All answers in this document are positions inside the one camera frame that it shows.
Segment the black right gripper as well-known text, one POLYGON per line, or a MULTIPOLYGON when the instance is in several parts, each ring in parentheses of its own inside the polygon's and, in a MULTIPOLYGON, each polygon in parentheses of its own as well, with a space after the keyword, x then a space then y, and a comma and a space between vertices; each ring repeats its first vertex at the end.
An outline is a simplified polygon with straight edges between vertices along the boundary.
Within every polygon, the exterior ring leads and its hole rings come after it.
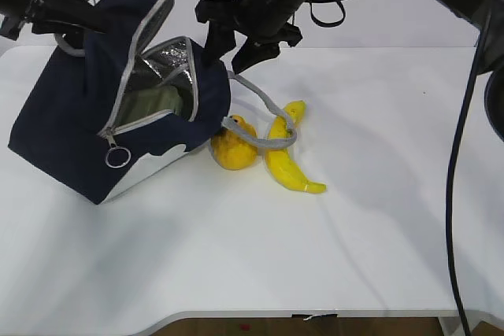
POLYGON ((232 59, 235 74, 280 55, 280 42, 297 45, 301 32, 288 20, 305 0, 199 0, 197 21, 209 25, 203 63, 212 65, 236 48, 235 33, 246 41, 232 59))

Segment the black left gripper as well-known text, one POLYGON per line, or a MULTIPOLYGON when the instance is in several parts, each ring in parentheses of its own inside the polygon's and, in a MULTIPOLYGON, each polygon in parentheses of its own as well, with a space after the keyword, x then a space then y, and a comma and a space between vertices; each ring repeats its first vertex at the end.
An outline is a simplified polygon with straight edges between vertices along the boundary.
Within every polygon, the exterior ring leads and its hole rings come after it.
MULTIPOLYGON (((32 0, 1 0, 1 37, 17 41, 32 0)), ((65 34, 80 30, 106 31, 106 15, 86 0, 37 0, 31 17, 36 35, 65 34)))

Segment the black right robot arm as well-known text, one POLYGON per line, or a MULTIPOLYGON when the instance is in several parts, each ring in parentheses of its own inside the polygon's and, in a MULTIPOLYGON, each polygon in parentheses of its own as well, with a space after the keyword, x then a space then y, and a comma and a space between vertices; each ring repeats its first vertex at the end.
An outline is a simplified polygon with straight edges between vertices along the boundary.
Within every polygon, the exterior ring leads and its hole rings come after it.
MULTIPOLYGON (((491 73, 485 89, 484 108, 490 125, 503 135, 503 0, 436 0, 477 28, 486 40, 478 74, 491 73)), ((308 0, 200 0, 195 7, 198 22, 209 30, 202 59, 210 65, 235 49, 235 33, 246 42, 232 60, 234 72, 280 53, 280 42, 296 46, 302 39, 289 18, 308 0)))

